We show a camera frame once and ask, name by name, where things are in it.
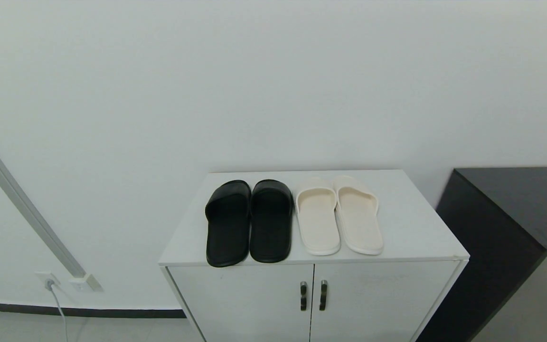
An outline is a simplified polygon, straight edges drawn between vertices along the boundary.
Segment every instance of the shoe cabinet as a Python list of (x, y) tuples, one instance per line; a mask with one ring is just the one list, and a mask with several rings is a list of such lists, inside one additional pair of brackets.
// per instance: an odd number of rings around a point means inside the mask
[[(289, 256), (250, 255), (215, 268), (206, 261), (204, 205), (230, 180), (264, 179), (291, 190), (308, 177), (352, 176), (378, 197), (384, 251), (310, 255), (293, 219)], [(469, 255), (402, 170), (211, 173), (161, 255), (171, 294), (207, 342), (411, 342), (434, 314)]]

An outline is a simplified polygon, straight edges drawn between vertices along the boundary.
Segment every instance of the power cord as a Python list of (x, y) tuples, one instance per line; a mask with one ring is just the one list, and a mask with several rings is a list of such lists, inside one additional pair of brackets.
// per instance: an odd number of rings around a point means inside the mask
[(52, 292), (52, 296), (54, 296), (54, 300), (56, 301), (56, 306), (58, 307), (58, 312), (61, 316), (63, 316), (63, 325), (65, 326), (65, 340), (69, 342), (69, 336), (67, 335), (67, 320), (65, 319), (65, 314), (63, 314), (63, 309), (60, 307), (60, 303), (58, 302), (58, 298), (56, 297), (56, 294), (54, 293), (54, 289), (52, 288), (52, 285), (54, 285), (54, 281), (52, 279), (48, 279), (46, 281), (46, 290)]

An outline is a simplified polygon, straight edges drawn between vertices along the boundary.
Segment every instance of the black slipper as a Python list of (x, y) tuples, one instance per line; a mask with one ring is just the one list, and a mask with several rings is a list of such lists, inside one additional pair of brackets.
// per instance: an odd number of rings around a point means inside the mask
[(250, 201), (250, 255), (258, 262), (284, 260), (291, 251), (292, 194), (286, 184), (262, 180)]
[(235, 265), (248, 255), (249, 204), (250, 187), (245, 181), (226, 182), (212, 193), (206, 204), (206, 260), (211, 266)]

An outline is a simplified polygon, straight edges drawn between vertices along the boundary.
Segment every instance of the baseboard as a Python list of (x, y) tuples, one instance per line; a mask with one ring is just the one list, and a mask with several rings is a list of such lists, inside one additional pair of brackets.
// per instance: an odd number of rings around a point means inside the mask
[[(18, 314), (52, 314), (58, 316), (57, 307), (1, 304), (0, 312), (15, 312)], [(183, 310), (134, 310), (134, 309), (76, 309), (63, 307), (65, 316), (103, 317), (103, 318), (186, 318)]]

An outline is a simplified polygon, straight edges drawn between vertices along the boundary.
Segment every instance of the slipper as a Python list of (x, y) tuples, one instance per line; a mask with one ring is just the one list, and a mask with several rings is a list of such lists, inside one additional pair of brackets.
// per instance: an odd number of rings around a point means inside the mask
[(384, 241), (377, 223), (378, 200), (356, 178), (338, 176), (333, 180), (337, 194), (337, 214), (343, 240), (352, 251), (379, 255)]
[(250, 200), (250, 255), (258, 262), (284, 260), (291, 251), (292, 194), (286, 184), (262, 180)]
[(336, 204), (335, 191), (322, 178), (306, 180), (295, 192), (301, 239), (312, 255), (332, 255), (341, 247), (335, 221)]
[(241, 262), (248, 255), (250, 187), (245, 181), (226, 182), (206, 204), (206, 261), (214, 267)]

